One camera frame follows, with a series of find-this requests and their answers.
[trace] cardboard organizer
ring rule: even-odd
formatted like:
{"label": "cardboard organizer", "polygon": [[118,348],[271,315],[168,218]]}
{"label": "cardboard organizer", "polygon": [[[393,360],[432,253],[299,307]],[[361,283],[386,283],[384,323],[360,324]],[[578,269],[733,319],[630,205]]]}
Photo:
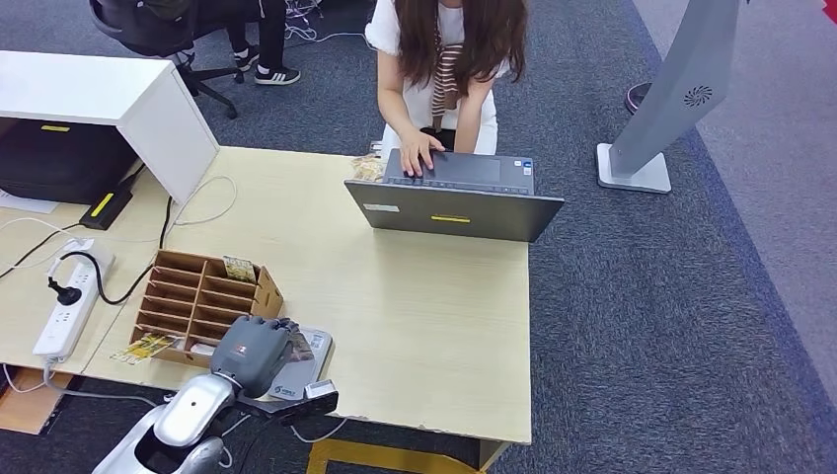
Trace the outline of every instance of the cardboard organizer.
{"label": "cardboard organizer", "polygon": [[182,350],[172,346],[155,357],[209,367],[209,355],[190,352],[194,344],[217,347],[239,316],[270,319],[282,308],[284,298],[267,269],[254,270],[256,284],[227,277],[221,259],[158,251],[130,341],[145,333],[185,338]]}

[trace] striped scarf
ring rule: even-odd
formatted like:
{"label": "striped scarf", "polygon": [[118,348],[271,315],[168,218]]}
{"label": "striped scarf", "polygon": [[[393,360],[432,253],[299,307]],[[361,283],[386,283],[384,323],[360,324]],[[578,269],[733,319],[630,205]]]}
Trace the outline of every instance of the striped scarf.
{"label": "striped scarf", "polygon": [[456,59],[462,54],[463,43],[448,44],[442,46],[442,35],[436,26],[436,70],[433,73],[433,129],[441,131],[442,117],[445,111],[456,109],[459,101],[459,89],[453,77],[453,68]]}

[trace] black pants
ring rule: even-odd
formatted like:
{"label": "black pants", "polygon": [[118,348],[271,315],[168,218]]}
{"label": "black pants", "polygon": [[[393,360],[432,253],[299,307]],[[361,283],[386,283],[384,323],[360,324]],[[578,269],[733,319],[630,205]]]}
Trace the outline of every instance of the black pants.
{"label": "black pants", "polygon": [[199,29],[223,25],[233,51],[240,52],[250,46],[246,24],[259,22],[259,64],[278,69],[284,65],[285,9],[284,0],[198,0],[197,24]]}

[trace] black sneaker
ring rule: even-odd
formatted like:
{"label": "black sneaker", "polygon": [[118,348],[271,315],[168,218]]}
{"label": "black sneaker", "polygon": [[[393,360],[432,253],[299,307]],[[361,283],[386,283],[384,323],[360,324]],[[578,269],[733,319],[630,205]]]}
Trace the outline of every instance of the black sneaker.
{"label": "black sneaker", "polygon": [[244,57],[239,57],[233,54],[236,58],[236,67],[241,72],[247,72],[250,70],[250,67],[259,60],[259,45],[254,44],[247,48],[247,55]]}
{"label": "black sneaker", "polygon": [[262,84],[263,86],[287,86],[298,81],[299,75],[299,71],[287,67],[271,69],[265,74],[257,68],[254,77],[256,78],[256,84]]}

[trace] laptop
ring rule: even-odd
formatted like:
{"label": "laptop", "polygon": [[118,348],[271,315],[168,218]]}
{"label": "laptop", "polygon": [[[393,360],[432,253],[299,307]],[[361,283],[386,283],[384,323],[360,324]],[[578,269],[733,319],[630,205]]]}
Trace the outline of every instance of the laptop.
{"label": "laptop", "polygon": [[345,182],[372,227],[534,242],[564,204],[534,196],[530,158],[434,152],[433,169],[410,178],[399,153],[381,183]]}

